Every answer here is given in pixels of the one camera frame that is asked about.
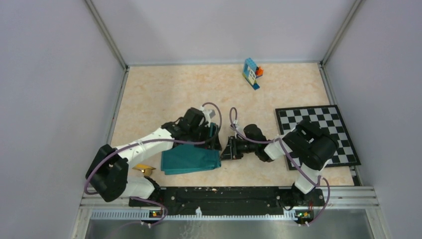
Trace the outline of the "teal cloth napkin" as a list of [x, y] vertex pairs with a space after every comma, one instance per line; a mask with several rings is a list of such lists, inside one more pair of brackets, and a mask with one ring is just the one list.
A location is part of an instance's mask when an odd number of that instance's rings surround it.
[[161, 171], [165, 175], [209, 171], [221, 167], [219, 151], [182, 144], [162, 152]]

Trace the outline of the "colourful toy block house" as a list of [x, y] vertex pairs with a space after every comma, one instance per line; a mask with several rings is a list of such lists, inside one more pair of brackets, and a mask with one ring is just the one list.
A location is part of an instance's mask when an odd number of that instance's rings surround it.
[[260, 88], [257, 83], [257, 79], [262, 77], [263, 73], [264, 71], [262, 67], [258, 66], [251, 58], [245, 59], [242, 75], [254, 90], [258, 90]]

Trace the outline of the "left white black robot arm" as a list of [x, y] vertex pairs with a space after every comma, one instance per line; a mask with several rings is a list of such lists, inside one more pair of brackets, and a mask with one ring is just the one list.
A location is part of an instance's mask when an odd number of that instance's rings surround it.
[[149, 135], [133, 142], [112, 147], [105, 144], [97, 151], [86, 172], [84, 193], [100, 195], [105, 202], [111, 202], [124, 194], [140, 197], [148, 206], [159, 201], [159, 192], [153, 180], [147, 177], [129, 180], [129, 170], [158, 153], [179, 145], [208, 149], [217, 140], [222, 125], [221, 111], [216, 104], [213, 110], [189, 108], [175, 121], [162, 124]]

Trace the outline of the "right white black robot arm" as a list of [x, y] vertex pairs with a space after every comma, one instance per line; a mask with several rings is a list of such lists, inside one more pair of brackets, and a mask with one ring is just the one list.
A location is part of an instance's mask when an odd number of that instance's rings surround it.
[[312, 199], [312, 193], [320, 186], [322, 170], [339, 148], [332, 134], [308, 120], [302, 120], [286, 135], [273, 140], [267, 139], [255, 124], [245, 126], [243, 132], [238, 130], [237, 123], [231, 127], [235, 135], [228, 138], [220, 159], [241, 159], [247, 153], [254, 153], [261, 161], [272, 162], [285, 156], [299, 171], [288, 193], [290, 201], [298, 205]]

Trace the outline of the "gold spoon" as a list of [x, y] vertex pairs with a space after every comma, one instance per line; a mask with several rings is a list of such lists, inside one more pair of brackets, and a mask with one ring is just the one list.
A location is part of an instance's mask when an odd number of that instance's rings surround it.
[[133, 169], [141, 171], [144, 176], [150, 177], [154, 170], [156, 170], [155, 167], [145, 165], [145, 164], [137, 164], [133, 167]]

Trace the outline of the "black white checkerboard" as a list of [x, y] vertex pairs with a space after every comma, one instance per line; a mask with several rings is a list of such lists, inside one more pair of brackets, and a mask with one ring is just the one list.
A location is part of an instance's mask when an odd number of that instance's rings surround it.
[[275, 109], [281, 135], [291, 131], [300, 121], [308, 120], [337, 139], [339, 148], [327, 167], [361, 165], [355, 147], [336, 105]]

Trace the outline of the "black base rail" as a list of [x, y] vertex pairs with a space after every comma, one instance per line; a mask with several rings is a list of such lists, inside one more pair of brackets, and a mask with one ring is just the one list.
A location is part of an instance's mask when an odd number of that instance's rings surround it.
[[130, 207], [164, 205], [168, 216], [264, 216], [292, 213], [297, 223], [312, 221], [315, 207], [324, 206], [321, 189], [303, 194], [292, 187], [167, 187], [154, 192], [148, 202], [129, 199]]

